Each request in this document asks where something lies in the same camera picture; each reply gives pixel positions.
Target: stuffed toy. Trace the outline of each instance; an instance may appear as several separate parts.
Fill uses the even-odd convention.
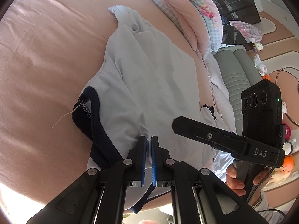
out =
[[[291,171],[295,166],[295,159],[292,155],[288,155],[284,158],[282,168],[286,171]]]
[[[270,82],[272,82],[271,77],[267,74],[265,74],[264,76],[262,76],[263,79],[268,79]]]
[[[296,138],[286,141],[282,149],[285,151],[286,156],[292,154],[293,152],[297,152],[299,150],[299,147],[296,144]]]
[[[252,49],[253,49],[254,52],[257,53],[257,52],[263,51],[263,50],[264,50],[264,47],[263,47],[262,43],[260,43],[260,42],[255,42],[255,43],[253,44],[253,46],[252,46]]]
[[[264,75],[267,74],[267,67],[262,63],[259,55],[255,55],[253,58],[253,63],[255,64],[255,67],[259,70],[259,73],[263,77]]]
[[[288,110],[286,109],[286,103],[282,102],[282,119],[283,119],[283,114],[287,114]]]
[[[290,128],[286,123],[283,123],[283,125],[286,125],[286,137],[285,137],[285,142],[286,142],[286,141],[290,141],[290,139],[291,139],[291,134],[292,134],[291,128]]]
[[[146,220],[143,220],[143,221],[139,222],[139,224],[159,224],[159,223],[155,222],[155,221],[146,221]]]
[[[272,177],[267,184],[279,183],[290,176],[291,170],[294,168],[295,161],[292,155],[286,156],[282,167],[275,168],[272,172]]]

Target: dark glass cabinet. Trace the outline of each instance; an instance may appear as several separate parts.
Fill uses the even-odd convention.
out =
[[[230,25],[230,20],[238,20],[249,24],[261,22],[253,0],[212,0],[217,6],[223,25],[223,44],[245,44],[243,36]]]

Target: loose thread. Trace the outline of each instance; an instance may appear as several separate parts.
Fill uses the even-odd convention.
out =
[[[67,114],[65,114],[64,116],[67,116],[68,114],[71,114],[71,113],[73,113],[77,108],[79,108],[80,106],[84,106],[84,104],[79,104],[76,108],[74,108],[74,110],[72,111],[72,112],[69,112],[69,113],[67,113]],[[53,126],[52,126],[52,129],[53,129],[53,127],[56,125],[56,124],[58,124],[59,123],[59,121],[64,117],[64,116],[62,116]]]

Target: sleeve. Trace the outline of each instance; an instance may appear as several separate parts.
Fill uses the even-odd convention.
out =
[[[230,153],[215,149],[212,150],[214,155],[213,172],[221,181],[226,182],[226,169],[233,163],[234,159]]]
[[[262,194],[261,203],[257,207],[255,207],[254,210],[255,211],[263,211],[263,210],[272,209],[271,207],[269,207],[266,193],[261,190],[261,194]],[[265,218],[269,224],[278,224],[283,219],[282,214],[280,214],[279,212],[276,212],[276,211],[261,212],[260,215],[263,218]]]

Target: camera lens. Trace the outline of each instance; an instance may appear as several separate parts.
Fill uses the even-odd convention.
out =
[[[265,104],[267,102],[267,93],[265,91],[262,91],[261,93],[261,103]]]
[[[252,108],[255,108],[258,104],[258,97],[257,95],[254,93],[254,94],[251,94],[250,95],[250,106]]]
[[[247,98],[243,99],[243,108],[246,109],[248,106],[248,100]]]

